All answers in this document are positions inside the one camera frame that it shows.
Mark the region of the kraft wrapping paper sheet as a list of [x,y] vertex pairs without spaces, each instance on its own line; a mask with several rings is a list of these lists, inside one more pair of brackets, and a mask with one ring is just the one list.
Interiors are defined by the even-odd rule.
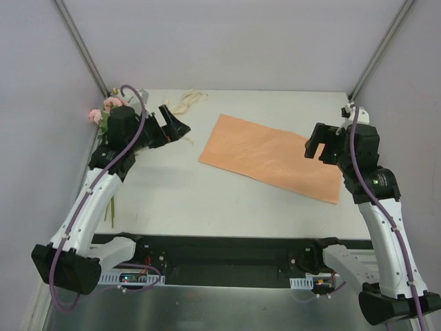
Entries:
[[342,175],[334,165],[305,157],[306,138],[222,114],[201,163],[306,197],[337,204]]

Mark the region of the pink fake flower stem one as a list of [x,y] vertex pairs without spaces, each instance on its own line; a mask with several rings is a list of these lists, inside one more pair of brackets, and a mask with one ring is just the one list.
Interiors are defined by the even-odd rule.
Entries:
[[129,106],[129,103],[122,97],[118,88],[113,88],[110,96],[103,102],[103,110],[110,113],[112,108],[120,106]]

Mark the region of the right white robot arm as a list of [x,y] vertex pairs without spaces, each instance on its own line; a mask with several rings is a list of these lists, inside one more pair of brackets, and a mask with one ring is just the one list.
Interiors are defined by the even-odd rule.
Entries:
[[347,128],[317,123],[305,144],[305,157],[338,166],[344,185],[367,224],[378,273],[373,273],[335,237],[315,240],[298,267],[310,274],[339,274],[358,294],[360,310],[371,325],[422,319],[440,309],[440,295],[427,289],[411,254],[402,220],[398,183],[378,165],[380,137],[367,124]]

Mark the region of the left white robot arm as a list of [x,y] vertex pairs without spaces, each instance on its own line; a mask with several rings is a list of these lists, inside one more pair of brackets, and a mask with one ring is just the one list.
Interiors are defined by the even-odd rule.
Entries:
[[190,132],[191,128],[167,106],[161,105],[159,110],[165,120],[163,126],[153,114],[137,114],[129,106],[110,111],[103,142],[92,154],[85,183],[67,219],[49,244],[37,244],[31,253],[50,289],[88,295],[102,273],[123,262],[130,268],[144,264],[146,253],[136,245],[134,235],[123,233],[98,249],[92,249],[91,244],[108,203],[136,161],[136,152],[162,147]]

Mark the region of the cream ribbon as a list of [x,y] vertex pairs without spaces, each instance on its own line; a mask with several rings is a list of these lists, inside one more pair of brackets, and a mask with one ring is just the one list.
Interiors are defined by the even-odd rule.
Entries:
[[185,92],[180,101],[176,104],[172,104],[169,99],[165,99],[165,105],[169,108],[171,113],[178,119],[180,119],[183,115],[185,115],[192,106],[195,106],[198,103],[206,101],[209,99],[209,95],[207,93],[201,92],[199,90],[188,90]]

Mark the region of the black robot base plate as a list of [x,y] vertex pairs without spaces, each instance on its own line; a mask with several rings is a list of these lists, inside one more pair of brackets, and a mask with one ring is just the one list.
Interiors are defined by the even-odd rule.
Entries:
[[316,256],[320,239],[135,235],[119,272],[165,277],[165,285],[289,288],[291,278],[332,273]]

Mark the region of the right aluminium frame post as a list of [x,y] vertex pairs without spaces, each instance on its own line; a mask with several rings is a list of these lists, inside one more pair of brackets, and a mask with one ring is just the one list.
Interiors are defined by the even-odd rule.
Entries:
[[405,20],[409,16],[410,12],[413,10],[413,7],[417,4],[416,0],[405,0],[401,3],[398,11],[396,12],[394,18],[392,19],[389,27],[387,28],[385,34],[383,35],[380,43],[376,47],[372,56],[370,57],[367,65],[362,71],[359,79],[357,80],[354,88],[348,94],[348,100],[354,101],[357,96],[361,93],[365,84],[367,83],[369,77],[373,74],[376,67],[379,65],[381,59],[386,54],[388,47],[393,41],[394,37],[398,33],[399,29],[404,24]]

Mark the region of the aluminium frame post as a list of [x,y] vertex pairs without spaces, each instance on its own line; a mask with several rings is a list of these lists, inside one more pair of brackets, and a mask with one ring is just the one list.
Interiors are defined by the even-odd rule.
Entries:
[[77,28],[73,16],[71,15],[65,1],[54,0],[52,1],[52,3],[54,4],[54,7],[59,13],[59,16],[66,30],[68,31],[68,34],[70,35],[80,57],[82,58],[83,63],[85,64],[88,72],[90,73],[93,82],[96,84],[97,88],[99,89],[99,92],[104,97],[107,97],[110,94],[110,91],[108,90],[103,80],[103,77],[101,76],[101,73],[99,72],[99,69],[97,68],[94,62],[94,59],[92,58],[92,55],[90,54],[90,51],[88,50],[88,47],[86,46],[83,37],[81,36],[81,33]]
[[413,7],[417,4],[416,0],[405,0],[401,3],[398,11],[396,12],[394,18],[392,19],[389,27],[387,28],[385,34],[383,35],[380,43],[376,47],[372,56],[370,57],[367,65],[362,71],[359,79],[357,80],[354,88],[348,94],[348,100],[354,101],[357,96],[361,93],[365,84],[367,83],[369,77],[373,74],[376,67],[379,65],[381,59],[386,54],[388,47],[393,41],[394,37],[398,33],[399,29],[404,24],[405,20],[409,16],[410,12],[413,10]]

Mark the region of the left aluminium frame post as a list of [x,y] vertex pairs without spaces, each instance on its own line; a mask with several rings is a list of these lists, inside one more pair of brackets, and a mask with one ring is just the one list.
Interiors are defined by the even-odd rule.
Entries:
[[66,30],[68,31],[68,34],[70,35],[80,57],[82,58],[83,63],[85,64],[88,72],[90,73],[93,82],[96,84],[97,88],[99,89],[99,92],[104,97],[107,97],[110,94],[110,91],[108,90],[103,80],[103,77],[101,76],[101,73],[99,72],[99,69],[97,68],[94,62],[94,59],[92,58],[92,55],[90,54],[90,51],[88,50],[88,47],[86,46],[83,37],[81,36],[81,33],[77,28],[73,16],[71,15],[65,1],[54,0],[52,1],[52,3],[54,4],[54,7],[59,13],[59,16]]

